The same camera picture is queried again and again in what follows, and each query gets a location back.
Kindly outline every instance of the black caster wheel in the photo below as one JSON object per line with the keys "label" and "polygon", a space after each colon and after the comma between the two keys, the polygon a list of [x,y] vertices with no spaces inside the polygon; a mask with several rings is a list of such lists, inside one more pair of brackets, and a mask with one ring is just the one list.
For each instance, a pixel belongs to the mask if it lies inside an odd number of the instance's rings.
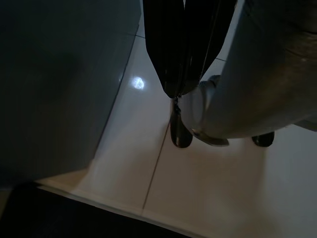
{"label": "black caster wheel", "polygon": [[177,98],[173,100],[173,112],[170,118],[170,135],[176,147],[186,148],[192,143],[193,136],[182,122],[177,101]]}
{"label": "black caster wheel", "polygon": [[257,135],[252,137],[253,142],[260,147],[269,147],[274,140],[274,132],[264,135]]}

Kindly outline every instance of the white tile floor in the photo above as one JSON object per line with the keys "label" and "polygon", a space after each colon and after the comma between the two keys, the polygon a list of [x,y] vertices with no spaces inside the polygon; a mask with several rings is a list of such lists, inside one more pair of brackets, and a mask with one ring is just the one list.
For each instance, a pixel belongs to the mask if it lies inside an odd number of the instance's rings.
{"label": "white tile floor", "polygon": [[[221,73],[242,3],[203,79]],[[170,100],[146,52],[143,19],[137,35],[91,166],[41,183],[209,238],[316,234],[317,135],[290,126],[268,149],[250,139],[217,148],[194,138],[187,149],[174,147],[169,131],[164,140]]]}
{"label": "white tile floor", "polygon": [[110,119],[87,170],[40,183],[80,197],[141,214],[168,127],[170,99],[136,37]]}

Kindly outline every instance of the dark floor mat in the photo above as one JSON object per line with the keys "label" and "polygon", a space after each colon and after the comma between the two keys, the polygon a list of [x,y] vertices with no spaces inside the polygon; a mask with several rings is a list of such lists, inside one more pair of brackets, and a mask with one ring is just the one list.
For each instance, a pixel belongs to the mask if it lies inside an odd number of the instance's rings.
{"label": "dark floor mat", "polygon": [[33,186],[11,193],[0,233],[3,238],[187,238]]}

